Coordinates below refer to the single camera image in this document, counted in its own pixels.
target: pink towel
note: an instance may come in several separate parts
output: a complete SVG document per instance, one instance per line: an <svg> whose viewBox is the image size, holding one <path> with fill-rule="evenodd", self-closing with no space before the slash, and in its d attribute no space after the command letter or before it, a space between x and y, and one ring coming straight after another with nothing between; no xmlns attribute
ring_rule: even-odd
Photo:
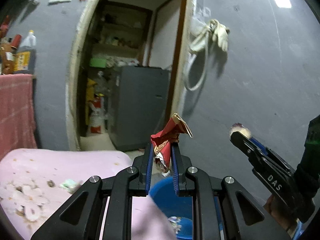
<svg viewBox="0 0 320 240"><path fill-rule="evenodd" d="M0 102L0 160L14 149L37 148L32 75L1 75Z"/></svg>

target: crumpled wrapper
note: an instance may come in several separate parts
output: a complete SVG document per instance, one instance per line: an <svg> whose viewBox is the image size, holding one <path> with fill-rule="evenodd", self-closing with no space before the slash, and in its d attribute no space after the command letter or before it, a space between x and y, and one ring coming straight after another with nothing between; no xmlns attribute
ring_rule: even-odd
<svg viewBox="0 0 320 240"><path fill-rule="evenodd" d="M186 122L177 113L174 113L162 131L151 135L155 163L160 167L163 175L169 172L171 143L179 142L179 135L181 133L187 133L193 138L192 132Z"/></svg>

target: shelf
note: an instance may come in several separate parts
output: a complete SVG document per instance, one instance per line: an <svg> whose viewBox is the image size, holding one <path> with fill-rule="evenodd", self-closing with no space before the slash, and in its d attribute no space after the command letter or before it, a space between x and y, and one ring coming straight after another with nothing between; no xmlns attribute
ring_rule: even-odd
<svg viewBox="0 0 320 240"><path fill-rule="evenodd" d="M106 29L110 29L110 30L132 32L132 33L137 33L137 34L143 33L143 29L140 29L140 28L127 27L124 25L118 25L118 24L112 24L112 23L105 23L104 27L106 27Z"/></svg>
<svg viewBox="0 0 320 240"><path fill-rule="evenodd" d="M138 53L139 49L133 49L129 47L123 47L123 46L115 46L111 44L99 44L96 43L93 45L93 49L98 49L98 50L117 50L120 52L128 52L128 53Z"/></svg>

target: gray wall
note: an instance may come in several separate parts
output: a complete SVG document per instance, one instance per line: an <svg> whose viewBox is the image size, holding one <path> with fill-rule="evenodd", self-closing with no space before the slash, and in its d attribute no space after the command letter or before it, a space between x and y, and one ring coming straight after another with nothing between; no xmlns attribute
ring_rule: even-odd
<svg viewBox="0 0 320 240"><path fill-rule="evenodd" d="M34 94L37 134L40 147L51 150L68 150L66 132L65 94L69 51L76 26L86 2L48 5L42 0L37 6L20 2L18 17L10 27L7 37L35 32L37 38L37 76Z"/></svg>
<svg viewBox="0 0 320 240"><path fill-rule="evenodd" d="M182 153L209 175L234 176L261 203L270 193L229 141L230 127L242 123L296 167L308 123L320 114L320 24L304 0L290 1L292 8L274 0L203 0L230 28L229 51L211 49L205 84L187 93L183 112L194 138L180 136ZM194 83L203 58L192 68Z"/></svg>

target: gray refrigerator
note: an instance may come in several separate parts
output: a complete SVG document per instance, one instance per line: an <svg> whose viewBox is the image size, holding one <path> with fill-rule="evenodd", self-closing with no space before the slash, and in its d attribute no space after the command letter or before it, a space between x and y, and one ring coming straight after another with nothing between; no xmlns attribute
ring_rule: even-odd
<svg viewBox="0 0 320 240"><path fill-rule="evenodd" d="M164 127L170 71L123 66L112 71L108 99L108 133L119 151L144 148Z"/></svg>

